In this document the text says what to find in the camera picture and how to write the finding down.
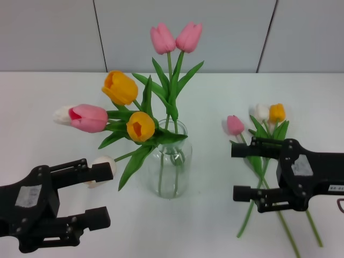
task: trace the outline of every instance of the artificial flower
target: artificial flower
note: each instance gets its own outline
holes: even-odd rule
[[[144,112],[135,112],[127,123],[127,132],[133,141],[144,142],[155,132],[154,121]]]
[[[117,171],[116,162],[113,160],[112,157],[109,157],[107,155],[96,158],[94,160],[94,162],[92,162],[91,165],[89,165],[89,168],[92,168],[92,166],[94,164],[100,164],[100,163],[106,163],[106,162],[108,162],[110,164],[112,174],[113,174],[113,176],[115,176],[116,171]],[[93,180],[93,181],[85,182],[85,184],[88,184],[88,188],[94,188],[94,187],[98,187],[99,185],[104,184],[106,182],[108,182],[108,181],[96,182]]]
[[[189,22],[176,39],[176,46],[187,53],[193,52],[199,42],[202,33],[202,23],[195,25]]]
[[[285,120],[285,112],[282,104],[279,103],[270,107],[269,120],[273,123],[280,123]]]
[[[267,105],[264,105],[264,104],[256,105],[256,108],[254,110],[254,117],[255,119],[257,119],[259,123],[262,123],[263,120],[265,121],[269,120],[269,115],[270,115],[270,111]]]
[[[227,127],[228,127],[229,133],[232,135],[239,135],[245,129],[243,123],[236,116],[227,117]]]
[[[136,83],[121,71],[111,71],[107,75],[102,88],[105,93],[117,105],[130,105],[138,96]]]
[[[172,52],[176,48],[176,42],[164,23],[159,23],[157,28],[151,28],[150,38],[155,51],[160,55]]]
[[[108,114],[99,106],[81,104],[63,106],[54,113],[53,120],[57,124],[69,125],[84,132],[98,133],[106,127]]]

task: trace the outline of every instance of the clear glass vase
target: clear glass vase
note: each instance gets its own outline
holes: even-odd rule
[[[162,128],[175,133],[175,124],[170,119],[159,121]],[[177,121],[178,134],[188,135],[186,126]],[[192,146],[188,138],[173,144],[159,145],[146,159],[144,181],[159,197],[172,199],[180,196],[188,187]]]

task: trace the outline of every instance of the green leaf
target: green leaf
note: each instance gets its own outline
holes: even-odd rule
[[[195,73],[202,67],[204,61],[202,61],[201,63],[199,63],[198,65],[194,66],[193,68],[191,68],[190,71],[187,72],[187,74],[185,74],[178,82],[177,86],[177,96],[179,95],[179,93],[182,91],[182,89],[184,88],[184,86],[187,84],[187,82],[195,75]]]
[[[106,125],[104,130],[112,132],[126,132],[127,125],[125,121],[115,121],[114,123]]]
[[[277,136],[279,135],[279,133],[280,133],[282,127],[285,125],[285,123],[286,123],[286,120],[283,121],[283,122],[276,128],[276,130],[273,132],[273,138],[274,138],[275,140],[277,140]]]
[[[171,105],[171,109],[169,110],[169,114],[172,117],[173,121],[176,121],[178,119],[178,109],[176,105],[176,98],[177,98],[177,74],[172,76],[172,81],[171,81],[171,92],[170,96],[168,98],[168,103]]]
[[[152,111],[152,78],[151,76],[149,76],[145,89],[144,89],[141,107],[142,107],[143,112],[146,112],[151,118],[154,118],[153,111]]]
[[[156,142],[159,144],[173,144],[177,141],[182,141],[188,137],[185,134],[175,134],[167,129],[163,129],[160,127],[157,130],[155,130],[154,136]]]
[[[118,132],[113,132],[110,134],[110,136],[106,137],[104,141],[102,141],[101,145],[98,147],[98,149],[102,149],[115,141],[118,141],[119,139],[123,138],[124,135]]]
[[[286,132],[288,130],[288,126],[289,126],[289,121],[287,121],[281,128],[281,131],[279,132],[278,136],[277,136],[277,140],[283,141],[285,139],[286,136]]]
[[[256,131],[255,131],[255,130],[249,129],[248,131],[249,131],[253,136],[256,136]]]
[[[255,119],[254,116],[250,116],[250,117],[251,117],[251,120],[252,120],[254,126],[257,129],[256,136],[257,137],[262,137],[262,138],[268,138],[268,133],[265,131],[264,127],[257,121],[257,119]]]
[[[181,72],[183,57],[184,57],[184,51],[181,51],[181,53],[179,54],[176,66],[175,66],[175,68],[173,70],[172,76],[173,75],[177,75],[177,81],[178,81],[178,78],[179,78],[179,73]]]
[[[131,115],[134,114],[136,111],[119,111],[119,110],[114,110],[114,111],[107,111],[107,118],[109,119],[120,119],[123,121],[128,122]]]
[[[140,75],[140,74],[132,74],[137,80],[142,82],[144,85],[147,84],[148,78]],[[161,87],[159,84],[152,82],[152,92],[154,92],[159,98],[162,97],[164,99],[167,98],[167,91],[164,90],[163,87]]]
[[[128,182],[129,178],[141,168],[145,158],[154,150],[154,148],[154,146],[142,145],[137,149],[138,152],[131,156],[127,166],[124,169],[122,177],[119,180],[118,191],[120,191],[126,182]]]
[[[157,75],[159,77],[159,80],[161,82],[161,86],[164,88],[164,90],[166,92],[168,92],[169,91],[168,88],[169,88],[170,82],[169,82],[167,76],[164,74],[164,72],[162,71],[161,66],[155,61],[154,58],[152,58],[152,63],[153,63],[153,66],[155,68],[155,71],[156,71],[156,73],[157,73]]]
[[[128,111],[129,109],[126,106],[117,105],[115,102],[112,101],[112,104],[119,110],[119,111]]]

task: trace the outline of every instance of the table surface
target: table surface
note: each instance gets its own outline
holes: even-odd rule
[[[88,103],[113,110],[101,92],[105,73],[0,73],[0,185],[15,183],[32,168],[53,166],[101,155],[118,157],[135,149],[120,140],[102,150],[109,134],[88,134],[53,123],[62,105]],[[117,191],[127,160],[118,162],[114,180],[88,189],[79,184],[59,191],[59,217],[107,206],[111,227],[81,236],[78,247],[39,249],[21,254],[12,237],[0,240],[2,257],[295,257],[275,213],[256,207],[241,239],[236,234],[248,203],[234,202],[233,185],[257,184],[243,159],[231,159],[231,145],[223,123],[228,115],[248,128],[249,108],[256,103],[283,103],[290,120],[287,137],[316,152],[344,152],[344,74],[198,74],[178,97],[180,120],[193,146],[187,192],[178,199],[161,199],[134,175]],[[138,82],[140,92],[143,85]],[[165,118],[156,96],[154,115]],[[267,181],[277,186],[277,162],[271,161]],[[337,196],[311,199],[313,215],[324,243],[319,248],[303,212],[283,211],[301,256],[342,257],[344,214]]]

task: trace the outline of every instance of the yellow tulip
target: yellow tulip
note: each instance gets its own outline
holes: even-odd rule
[[[102,88],[117,105],[130,105],[138,96],[138,86],[121,71],[111,71],[107,75]]]
[[[138,111],[131,115],[127,123],[127,132],[133,141],[146,141],[153,136],[155,124],[146,113]]]
[[[272,105],[270,107],[270,117],[269,120],[273,123],[282,122],[285,119],[284,107],[282,104]]]

